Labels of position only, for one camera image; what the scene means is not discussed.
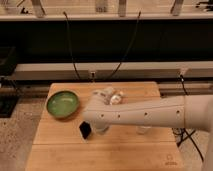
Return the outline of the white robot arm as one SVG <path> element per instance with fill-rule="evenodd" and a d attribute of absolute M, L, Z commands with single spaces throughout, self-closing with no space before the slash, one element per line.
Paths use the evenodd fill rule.
<path fill-rule="evenodd" d="M 202 171 L 213 171 L 213 95 L 173 96 L 150 101 L 107 105 L 94 93 L 84 108 L 84 121 L 96 129 L 108 125 L 188 128 L 209 133 Z"/>

